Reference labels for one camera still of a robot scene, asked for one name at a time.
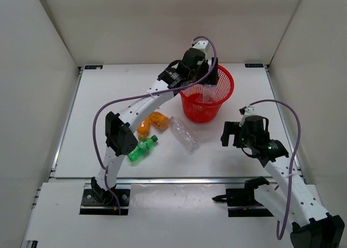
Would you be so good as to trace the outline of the clear bottle blue label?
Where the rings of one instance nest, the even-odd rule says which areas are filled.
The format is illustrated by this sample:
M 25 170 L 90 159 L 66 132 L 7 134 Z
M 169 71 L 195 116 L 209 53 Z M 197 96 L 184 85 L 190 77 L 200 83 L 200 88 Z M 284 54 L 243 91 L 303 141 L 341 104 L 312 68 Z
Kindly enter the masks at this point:
M 201 91 L 203 103 L 214 103 L 217 101 L 217 85 L 204 84 Z

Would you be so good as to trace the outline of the large clear plastic bottle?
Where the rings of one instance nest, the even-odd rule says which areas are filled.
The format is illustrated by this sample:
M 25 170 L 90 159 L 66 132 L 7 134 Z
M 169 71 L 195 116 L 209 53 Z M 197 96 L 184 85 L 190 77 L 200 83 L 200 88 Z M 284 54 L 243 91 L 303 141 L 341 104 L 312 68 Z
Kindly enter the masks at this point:
M 199 148 L 197 137 L 193 134 L 192 130 L 179 118 L 169 118 L 169 128 L 174 137 L 191 154 Z

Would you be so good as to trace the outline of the clear bottle red label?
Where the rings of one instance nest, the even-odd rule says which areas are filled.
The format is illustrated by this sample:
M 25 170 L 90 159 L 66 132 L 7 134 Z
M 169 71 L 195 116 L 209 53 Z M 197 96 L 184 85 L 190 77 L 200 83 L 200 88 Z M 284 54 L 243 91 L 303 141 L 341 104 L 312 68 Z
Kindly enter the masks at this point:
M 192 112 L 198 115 L 211 115 L 211 108 L 204 104 L 212 104 L 215 98 L 210 94 L 194 94 L 191 95 L 192 99 Z

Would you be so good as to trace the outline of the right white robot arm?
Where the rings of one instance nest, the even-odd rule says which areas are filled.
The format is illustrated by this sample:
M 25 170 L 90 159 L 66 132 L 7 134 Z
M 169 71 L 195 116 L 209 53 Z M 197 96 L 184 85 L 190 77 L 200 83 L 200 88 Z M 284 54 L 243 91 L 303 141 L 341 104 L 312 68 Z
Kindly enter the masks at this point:
M 258 159 L 272 176 L 278 188 L 264 177 L 245 181 L 237 191 L 227 190 L 214 201 L 227 202 L 233 210 L 262 205 L 290 232 L 293 247 L 338 247 L 345 224 L 339 215 L 331 215 L 310 192 L 294 166 L 286 159 L 289 153 L 279 140 L 271 139 L 269 120 L 251 115 L 240 122 L 226 121 L 221 136 L 222 146 L 250 149 L 248 157 Z

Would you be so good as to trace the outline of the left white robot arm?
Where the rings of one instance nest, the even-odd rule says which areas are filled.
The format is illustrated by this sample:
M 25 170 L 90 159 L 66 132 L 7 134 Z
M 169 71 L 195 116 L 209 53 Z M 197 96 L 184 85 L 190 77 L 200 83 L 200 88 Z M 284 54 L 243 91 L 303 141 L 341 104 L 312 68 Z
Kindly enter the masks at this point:
M 126 155 L 138 145 L 134 131 L 141 122 L 162 104 L 174 98 L 181 91 L 197 84 L 215 84 L 218 58 L 207 60 L 206 50 L 193 46 L 181 60 L 171 62 L 157 77 L 145 94 L 133 96 L 132 103 L 124 110 L 109 112 L 105 117 L 106 154 L 101 157 L 96 125 L 101 112 L 115 101 L 104 104 L 95 114 L 92 125 L 92 139 L 95 154 L 100 165 L 99 174 L 92 178 L 92 196 L 101 205 L 116 205 L 120 202 L 115 193 L 117 175 Z

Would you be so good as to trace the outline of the red plastic mesh basket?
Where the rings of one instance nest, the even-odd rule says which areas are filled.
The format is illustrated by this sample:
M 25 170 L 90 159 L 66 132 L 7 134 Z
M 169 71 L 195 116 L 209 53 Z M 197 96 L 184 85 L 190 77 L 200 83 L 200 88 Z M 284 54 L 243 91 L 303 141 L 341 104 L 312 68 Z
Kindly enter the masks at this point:
M 195 122 L 195 123 L 207 123 L 210 122 L 222 104 L 227 101 L 234 91 L 234 80 L 230 72 L 221 65 L 218 65 L 219 80 L 217 83 L 217 101 L 212 104 L 204 104 L 211 108 L 211 115 L 198 115 L 192 112 L 192 99 L 191 95 L 201 94 L 202 86 L 201 84 L 196 84 L 190 88 L 181 91 L 179 94 L 182 100 L 182 107 L 185 116 Z

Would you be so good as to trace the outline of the right black table label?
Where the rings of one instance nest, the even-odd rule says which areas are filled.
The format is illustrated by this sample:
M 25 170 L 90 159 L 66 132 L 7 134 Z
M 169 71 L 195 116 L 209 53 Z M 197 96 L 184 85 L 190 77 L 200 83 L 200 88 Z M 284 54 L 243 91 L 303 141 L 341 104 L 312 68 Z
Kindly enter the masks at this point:
M 246 68 L 263 68 L 264 65 L 262 63 L 245 63 Z

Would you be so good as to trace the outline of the black table label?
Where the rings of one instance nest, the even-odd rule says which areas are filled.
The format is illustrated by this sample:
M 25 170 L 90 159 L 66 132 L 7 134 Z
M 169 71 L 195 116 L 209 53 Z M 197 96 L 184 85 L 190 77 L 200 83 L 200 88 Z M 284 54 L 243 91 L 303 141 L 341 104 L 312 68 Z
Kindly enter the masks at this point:
M 263 68 L 264 65 L 262 63 L 245 63 L 246 68 Z
M 85 65 L 85 70 L 99 70 L 102 69 L 103 65 Z

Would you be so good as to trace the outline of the orange bottle patterned label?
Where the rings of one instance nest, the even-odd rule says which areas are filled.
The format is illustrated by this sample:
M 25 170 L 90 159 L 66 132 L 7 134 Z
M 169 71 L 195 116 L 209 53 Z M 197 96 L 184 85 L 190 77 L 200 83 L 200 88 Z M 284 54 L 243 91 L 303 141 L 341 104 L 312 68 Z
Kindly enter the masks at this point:
M 149 116 L 150 121 L 161 130 L 165 130 L 169 126 L 169 118 L 160 112 L 153 112 Z

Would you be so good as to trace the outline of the orange juice bottle upright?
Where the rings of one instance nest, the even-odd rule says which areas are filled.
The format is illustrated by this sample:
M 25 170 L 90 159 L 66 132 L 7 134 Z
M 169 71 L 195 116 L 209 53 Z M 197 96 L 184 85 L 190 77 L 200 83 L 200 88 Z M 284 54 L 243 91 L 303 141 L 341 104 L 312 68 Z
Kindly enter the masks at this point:
M 144 121 L 137 128 L 138 140 L 144 140 L 147 138 L 150 131 L 150 118 L 145 118 Z

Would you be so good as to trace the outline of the green plastic bottle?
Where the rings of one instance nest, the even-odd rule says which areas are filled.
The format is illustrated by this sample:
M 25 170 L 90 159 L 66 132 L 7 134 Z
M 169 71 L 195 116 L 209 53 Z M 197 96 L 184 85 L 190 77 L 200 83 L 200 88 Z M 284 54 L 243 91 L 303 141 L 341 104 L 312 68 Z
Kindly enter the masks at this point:
M 153 135 L 150 138 L 146 138 L 143 140 L 140 140 L 135 147 L 135 149 L 130 152 L 127 157 L 130 161 L 137 161 L 142 156 L 144 156 L 146 153 L 148 153 L 155 145 L 155 143 L 158 141 L 158 138 L 156 135 Z

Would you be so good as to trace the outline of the left black table label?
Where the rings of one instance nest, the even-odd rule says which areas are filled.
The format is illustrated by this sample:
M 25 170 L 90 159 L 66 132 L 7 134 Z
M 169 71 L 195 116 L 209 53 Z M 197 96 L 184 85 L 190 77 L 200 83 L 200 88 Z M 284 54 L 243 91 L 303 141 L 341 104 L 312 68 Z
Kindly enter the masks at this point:
M 102 69 L 103 65 L 85 65 L 85 70 L 99 70 Z

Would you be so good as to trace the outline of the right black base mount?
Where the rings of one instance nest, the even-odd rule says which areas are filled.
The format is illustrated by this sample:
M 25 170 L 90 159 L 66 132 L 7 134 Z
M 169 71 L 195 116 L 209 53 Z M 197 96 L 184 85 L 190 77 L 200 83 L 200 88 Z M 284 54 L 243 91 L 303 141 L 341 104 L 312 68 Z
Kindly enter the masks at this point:
M 244 188 L 228 188 L 225 194 L 212 197 L 215 203 L 225 203 L 230 218 L 273 217 L 271 212 Z

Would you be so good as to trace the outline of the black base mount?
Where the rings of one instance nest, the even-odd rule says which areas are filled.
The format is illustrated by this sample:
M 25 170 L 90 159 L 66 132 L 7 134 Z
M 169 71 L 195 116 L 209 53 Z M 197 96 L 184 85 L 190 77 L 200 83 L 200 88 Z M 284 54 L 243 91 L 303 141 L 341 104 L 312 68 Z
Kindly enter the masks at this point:
M 127 216 L 130 205 L 131 186 L 117 186 L 113 192 L 117 195 L 120 205 L 112 194 L 106 197 L 105 201 L 98 201 L 97 195 L 92 190 L 90 184 L 84 186 L 80 211 L 82 215 L 103 215 L 103 216 Z
M 225 203 L 230 218 L 273 217 L 271 212 L 244 188 L 228 188 L 225 194 L 212 197 L 215 203 Z

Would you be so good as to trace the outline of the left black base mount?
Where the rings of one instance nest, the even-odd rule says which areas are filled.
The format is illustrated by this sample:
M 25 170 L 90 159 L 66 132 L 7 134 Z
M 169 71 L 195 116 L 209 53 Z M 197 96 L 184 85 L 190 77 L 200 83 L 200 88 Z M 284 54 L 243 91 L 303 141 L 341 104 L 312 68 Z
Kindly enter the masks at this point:
M 105 201 L 98 201 L 97 195 L 92 190 L 90 184 L 84 186 L 80 211 L 82 215 L 103 215 L 103 216 L 127 216 L 130 205 L 131 186 L 117 186 L 113 192 L 117 195 L 120 205 L 112 194 L 106 197 Z

